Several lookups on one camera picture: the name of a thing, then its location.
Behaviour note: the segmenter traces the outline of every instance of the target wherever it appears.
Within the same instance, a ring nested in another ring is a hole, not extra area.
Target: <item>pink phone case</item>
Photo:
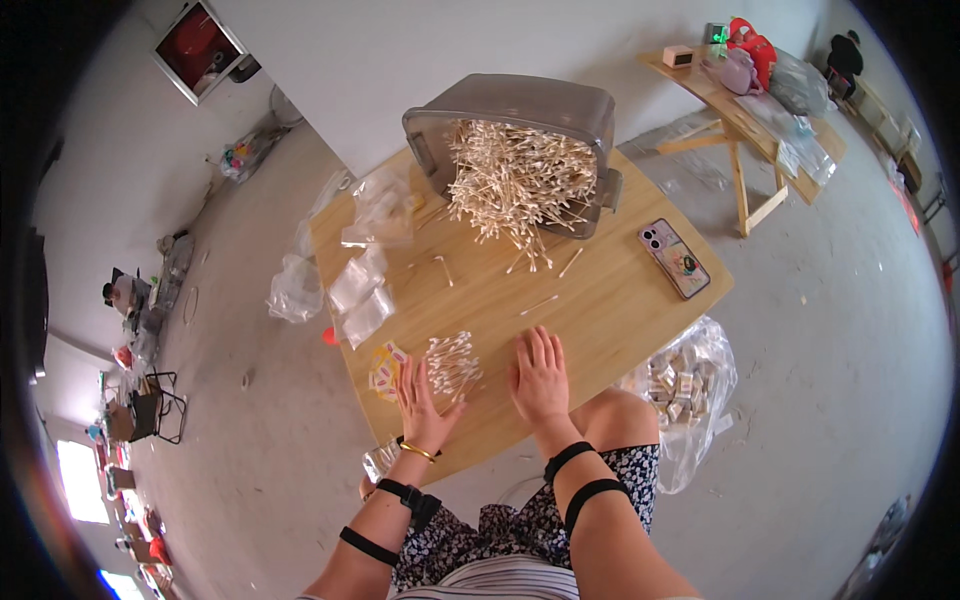
[[[704,271],[703,265],[666,220],[658,219],[641,229],[637,237],[686,300],[696,296],[710,283],[710,276]]]

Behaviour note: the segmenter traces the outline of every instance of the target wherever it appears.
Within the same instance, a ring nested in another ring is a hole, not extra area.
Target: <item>navy floral skirt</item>
[[[627,486],[643,529],[650,535],[660,446],[636,445],[601,452],[600,456]],[[394,568],[394,586],[397,591],[433,586],[464,564],[510,554],[535,556],[570,568],[568,544],[550,485],[540,488],[519,511],[505,504],[483,507],[478,529],[441,507],[426,529],[418,534],[407,531],[400,562]]]

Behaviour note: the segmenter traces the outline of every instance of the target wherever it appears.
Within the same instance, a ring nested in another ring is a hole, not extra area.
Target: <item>red bag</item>
[[[742,27],[748,29],[746,34],[740,33]],[[765,91],[770,91],[770,76],[777,65],[777,49],[770,40],[759,35],[747,19],[737,17],[730,22],[730,39],[727,40],[727,47],[743,48],[750,54],[756,68],[756,78]]]

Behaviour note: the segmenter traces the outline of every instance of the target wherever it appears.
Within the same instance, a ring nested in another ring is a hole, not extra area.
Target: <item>wooden folding table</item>
[[[623,174],[616,214],[605,209],[596,233],[586,241],[544,234],[554,268],[540,264],[531,273],[521,261],[509,275],[507,268],[518,250],[506,239],[477,244],[476,230],[469,223],[430,220],[446,200],[433,191],[409,149],[382,166],[403,174],[426,204],[414,215],[413,245],[387,250],[386,279],[396,313],[356,350],[347,342],[341,344],[375,443],[384,444],[403,432],[396,405],[370,389],[372,353],[381,344],[394,340],[406,352],[421,356],[431,337],[469,331],[473,355],[484,372],[467,397],[468,412],[428,472],[428,481],[480,463],[529,435],[506,383],[506,367],[516,356],[513,340],[527,327],[543,324],[563,340],[572,410],[675,338],[733,287],[730,273],[703,237],[618,151],[610,156],[611,168]],[[445,215],[446,209],[439,214]],[[353,223],[353,215],[353,199],[345,192],[310,222],[325,287],[362,251],[340,244],[341,229]],[[681,298],[637,239],[641,228],[660,218],[673,226],[710,275],[710,284],[692,300]],[[583,253],[564,278],[558,278],[580,248]],[[444,257],[453,287],[436,256]],[[554,295],[556,300],[520,316]],[[442,410],[445,398],[435,401]]]
[[[765,130],[750,112],[734,100],[737,97],[736,94],[720,84],[715,84],[698,72],[697,64],[700,60],[704,58],[715,61],[722,60],[719,57],[719,50],[720,46],[717,44],[694,48],[693,66],[680,69],[673,69],[663,64],[662,50],[637,55],[636,59],[641,64],[645,64],[686,89],[719,115],[720,118],[707,123],[702,128],[687,132],[679,138],[661,144],[658,146],[658,150],[661,154],[669,154],[702,146],[727,144],[733,169],[737,213],[740,217],[740,234],[747,237],[750,230],[756,227],[756,224],[786,199],[786,184],[788,182],[793,185],[793,188],[807,204],[813,204],[823,186],[814,181],[803,169],[799,170],[796,178],[782,171],[777,166],[778,140]],[[827,121],[811,118],[810,122],[813,125],[813,130],[817,133],[817,141],[824,147],[833,162],[839,164],[840,159],[847,151],[847,144],[840,139],[840,136]],[[693,137],[694,134],[704,130],[709,130],[710,133]],[[741,141],[750,142],[754,145],[760,154],[774,166],[774,173],[777,178],[777,193],[753,213],[747,206],[747,186],[743,179],[743,168],[740,165],[740,156],[736,146]]]

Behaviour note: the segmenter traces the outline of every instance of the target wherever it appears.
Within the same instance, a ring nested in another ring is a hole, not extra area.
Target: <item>gold bracelet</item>
[[[426,460],[430,461],[431,464],[437,462],[437,460],[433,457],[433,455],[431,455],[429,452],[427,452],[426,450],[424,450],[424,449],[422,449],[422,448],[416,447],[416,446],[413,445],[413,444],[408,444],[408,443],[406,443],[406,442],[400,442],[400,447],[403,448],[404,450],[410,450],[411,452],[415,452],[415,453],[417,453],[417,454],[425,457]]]

